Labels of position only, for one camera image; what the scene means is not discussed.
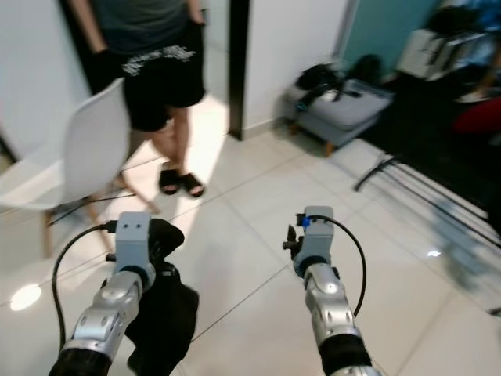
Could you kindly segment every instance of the white chair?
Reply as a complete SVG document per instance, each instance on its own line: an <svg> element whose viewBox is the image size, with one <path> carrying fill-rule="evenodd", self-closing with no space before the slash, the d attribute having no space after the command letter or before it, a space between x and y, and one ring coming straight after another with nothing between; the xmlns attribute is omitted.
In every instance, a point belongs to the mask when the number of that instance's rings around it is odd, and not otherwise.
<svg viewBox="0 0 501 376"><path fill-rule="evenodd" d="M52 211L62 204L86 200L85 207L95 224L98 215L92 206L97 192L114 179L146 203L125 180L121 167L128 154L130 124L123 95L123 79L83 103L67 122L64 132L50 137L23 160L0 176L0 206L43 212L43 244L50 257L49 226ZM113 246L104 233L109 252Z"/></svg>

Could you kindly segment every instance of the white tile floor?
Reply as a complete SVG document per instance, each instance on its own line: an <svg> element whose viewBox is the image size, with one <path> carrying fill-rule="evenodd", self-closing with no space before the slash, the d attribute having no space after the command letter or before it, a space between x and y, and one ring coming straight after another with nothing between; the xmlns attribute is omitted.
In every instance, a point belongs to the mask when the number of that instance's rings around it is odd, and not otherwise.
<svg viewBox="0 0 501 376"><path fill-rule="evenodd" d="M215 120L224 116L224 105L211 97L193 116L189 166L207 182L201 200L158 193L161 161L141 164L156 157L149 145L129 163L131 181L160 206L161 218L186 234L170 261L201 295L196 339L179 374L322 374L304 291L280 247L294 214L309 204L333 206L365 248L369 279L358 323L384 375L499 374L501 320L485 312L501 306L499 253L458 236L384 178L354 193L356 178L379 156L363 141L326 160L321 146L303 135L290 138L279 130L245 143L226 138L225 123ZM135 198L120 199L103 220L143 209ZM40 376L56 358L49 284L54 259L41 258L36 215L0 218L0 374ZM57 250L88 226L83 218L55 226ZM68 327L111 271L104 251L99 238L89 236L67 256L59 285ZM341 231L332 256L355 304L360 261ZM41 297L13 312L10 297L26 284L40 285ZM111 376L132 375L125 365L131 351L124 341Z"/></svg>

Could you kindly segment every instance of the gray ottoman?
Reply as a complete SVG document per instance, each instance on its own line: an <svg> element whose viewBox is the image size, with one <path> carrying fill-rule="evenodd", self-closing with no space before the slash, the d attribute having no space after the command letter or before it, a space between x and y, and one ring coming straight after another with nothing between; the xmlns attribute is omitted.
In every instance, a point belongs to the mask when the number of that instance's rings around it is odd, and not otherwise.
<svg viewBox="0 0 501 376"><path fill-rule="evenodd" d="M297 114L296 102L307 92L292 86L285 95L285 118L292 133L297 127L326 140L326 156L334 147L342 147L360 133L376 124L381 111L392 101L392 94L372 88L363 82L350 80L345 90L359 92L362 96L343 95L337 102L318 98L306 112Z"/></svg>

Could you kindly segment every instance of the gray t-shirt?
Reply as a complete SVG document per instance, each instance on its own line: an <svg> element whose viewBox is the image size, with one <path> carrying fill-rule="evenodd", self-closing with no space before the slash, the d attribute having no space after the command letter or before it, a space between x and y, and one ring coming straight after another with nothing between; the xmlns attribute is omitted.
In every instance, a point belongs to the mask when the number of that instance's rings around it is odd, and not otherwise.
<svg viewBox="0 0 501 376"><path fill-rule="evenodd" d="M133 55L166 47L189 22L186 0L92 0L111 52Z"/></svg>

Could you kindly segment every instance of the teal wall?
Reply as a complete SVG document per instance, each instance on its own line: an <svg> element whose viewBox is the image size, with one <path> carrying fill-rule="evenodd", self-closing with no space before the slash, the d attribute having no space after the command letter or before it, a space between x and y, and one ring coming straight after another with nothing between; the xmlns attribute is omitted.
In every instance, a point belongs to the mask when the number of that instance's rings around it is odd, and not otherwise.
<svg viewBox="0 0 501 376"><path fill-rule="evenodd" d="M344 60L350 67L375 53L383 60L383 74L396 67L412 31L420 29L442 0L359 0Z"/></svg>

